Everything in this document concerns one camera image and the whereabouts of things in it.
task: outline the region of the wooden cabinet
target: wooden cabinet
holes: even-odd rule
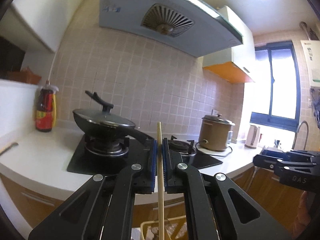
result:
[[[302,192],[302,190],[280,184],[278,176],[274,173],[259,169],[247,193],[280,224],[291,231]]]
[[[250,180],[252,178],[252,174],[254,172],[254,167],[246,170],[245,172],[239,174],[232,178],[232,180],[244,191],[246,191],[248,185],[250,184]]]
[[[231,84],[253,82],[255,49],[252,32],[228,6],[218,11],[241,33],[243,44],[204,56],[203,68]]]
[[[2,174],[0,178],[13,203],[32,228],[63,203],[62,200],[50,198],[20,186]]]

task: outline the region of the stove burner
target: stove burner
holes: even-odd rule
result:
[[[188,140],[189,143],[175,140],[176,137],[171,136],[171,140],[168,140],[169,149],[180,152],[182,155],[195,155],[196,150],[193,147],[195,141]]]
[[[119,139],[113,141],[91,139],[87,141],[85,149],[98,156],[119,157],[128,153],[128,146],[127,140],[121,143]]]

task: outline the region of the wooden stick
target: wooden stick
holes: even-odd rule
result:
[[[164,240],[164,179],[162,161],[162,133],[161,122],[157,124],[157,182],[158,182],[158,217],[159,217],[159,239]]]

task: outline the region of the rice cooker lid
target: rice cooker lid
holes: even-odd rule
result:
[[[216,122],[216,123],[222,123],[222,124],[227,124],[227,125],[232,125],[234,126],[235,124],[231,122],[230,120],[224,119],[221,116],[215,116],[215,115],[210,115],[207,114],[204,117],[202,117],[203,120],[211,121],[211,122]]]

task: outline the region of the lid handle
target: lid handle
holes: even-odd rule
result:
[[[94,101],[96,101],[98,104],[102,105],[102,111],[110,113],[110,110],[113,108],[113,104],[107,103],[106,101],[103,101],[97,94],[97,92],[91,93],[90,91],[86,90],[85,93],[91,97]]]

